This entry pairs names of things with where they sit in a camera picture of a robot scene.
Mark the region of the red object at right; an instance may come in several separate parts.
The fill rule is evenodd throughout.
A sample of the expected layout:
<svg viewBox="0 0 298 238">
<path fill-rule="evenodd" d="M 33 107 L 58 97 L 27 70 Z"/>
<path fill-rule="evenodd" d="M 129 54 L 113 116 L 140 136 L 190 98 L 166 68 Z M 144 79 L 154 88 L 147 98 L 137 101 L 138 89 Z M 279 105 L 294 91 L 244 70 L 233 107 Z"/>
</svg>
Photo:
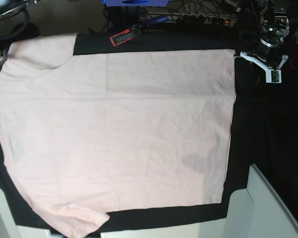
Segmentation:
<svg viewBox="0 0 298 238">
<path fill-rule="evenodd" d="M 297 70 L 298 69 L 298 43 L 295 43 L 290 49 L 290 68 Z"/>
</svg>

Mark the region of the black table cloth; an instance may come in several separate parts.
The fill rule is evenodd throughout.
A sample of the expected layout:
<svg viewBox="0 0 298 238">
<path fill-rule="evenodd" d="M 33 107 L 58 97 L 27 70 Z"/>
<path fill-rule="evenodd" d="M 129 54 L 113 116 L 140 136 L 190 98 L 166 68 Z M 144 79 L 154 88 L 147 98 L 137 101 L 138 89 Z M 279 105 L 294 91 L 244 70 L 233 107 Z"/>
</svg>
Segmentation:
<svg viewBox="0 0 298 238">
<path fill-rule="evenodd" d="M 244 46 L 230 40 L 163 32 L 147 32 L 130 43 L 113 47 L 109 34 L 95 33 L 78 35 L 74 55 L 227 48 L 244 50 Z M 221 204 L 112 212 L 110 220 L 92 235 L 99 237 L 100 232 L 164 228 L 225 218 L 231 194 L 246 188 L 251 164 L 257 165 L 298 222 L 298 47 L 291 48 L 295 52 L 296 66 L 286 65 L 283 82 L 279 85 L 252 86 L 250 64 L 236 59 L 237 99 Z M 3 165 L 1 146 L 0 189 L 17 225 L 51 229 L 17 192 Z"/>
</svg>

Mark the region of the blue box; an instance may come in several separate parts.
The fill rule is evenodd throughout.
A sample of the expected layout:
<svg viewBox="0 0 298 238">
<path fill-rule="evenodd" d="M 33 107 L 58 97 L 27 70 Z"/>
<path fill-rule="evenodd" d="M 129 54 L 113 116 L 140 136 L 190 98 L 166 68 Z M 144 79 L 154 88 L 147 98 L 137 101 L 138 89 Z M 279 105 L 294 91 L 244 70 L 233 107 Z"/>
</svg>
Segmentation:
<svg viewBox="0 0 298 238">
<path fill-rule="evenodd" d="M 169 0 L 101 0 L 109 7 L 112 6 L 166 6 Z"/>
</svg>

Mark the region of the white power strip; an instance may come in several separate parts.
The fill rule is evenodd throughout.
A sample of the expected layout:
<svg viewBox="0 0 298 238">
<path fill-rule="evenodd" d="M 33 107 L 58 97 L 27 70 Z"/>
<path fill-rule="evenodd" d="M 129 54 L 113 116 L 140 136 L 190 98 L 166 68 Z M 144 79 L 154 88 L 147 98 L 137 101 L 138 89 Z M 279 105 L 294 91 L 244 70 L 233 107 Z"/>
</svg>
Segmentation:
<svg viewBox="0 0 298 238">
<path fill-rule="evenodd" d="M 236 18 L 228 15 L 217 14 L 188 14 L 180 12 L 147 12 L 144 11 L 141 15 L 141 20 L 148 20 L 158 16 L 166 16 L 167 23 L 189 23 L 201 22 L 202 24 L 231 26 Z"/>
</svg>

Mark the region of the orange black clamp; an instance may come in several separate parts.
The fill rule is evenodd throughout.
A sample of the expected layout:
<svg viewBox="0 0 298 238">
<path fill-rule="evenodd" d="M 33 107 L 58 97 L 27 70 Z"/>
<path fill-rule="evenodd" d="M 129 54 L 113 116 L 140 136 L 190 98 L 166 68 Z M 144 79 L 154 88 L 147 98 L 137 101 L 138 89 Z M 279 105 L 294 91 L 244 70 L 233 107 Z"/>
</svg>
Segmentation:
<svg viewBox="0 0 298 238">
<path fill-rule="evenodd" d="M 128 29 L 111 36 L 110 42 L 114 47 L 116 47 L 129 40 L 132 40 L 133 38 L 139 37 L 140 35 L 142 35 L 143 30 L 158 24 L 165 23 L 167 21 L 168 21 L 168 17 L 166 15 L 161 15 L 161 16 L 157 16 L 149 20 L 134 24 Z"/>
</svg>

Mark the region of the pink T-shirt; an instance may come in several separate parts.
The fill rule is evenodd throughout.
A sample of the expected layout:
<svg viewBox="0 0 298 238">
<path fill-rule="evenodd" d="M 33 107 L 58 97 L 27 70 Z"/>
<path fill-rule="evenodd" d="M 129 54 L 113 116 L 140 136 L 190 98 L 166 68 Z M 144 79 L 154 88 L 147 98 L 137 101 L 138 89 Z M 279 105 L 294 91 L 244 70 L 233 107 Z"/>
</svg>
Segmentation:
<svg viewBox="0 0 298 238">
<path fill-rule="evenodd" d="M 234 50 L 74 55 L 76 35 L 13 43 L 0 144 L 16 189 L 83 238 L 110 212 L 221 203 Z"/>
</svg>

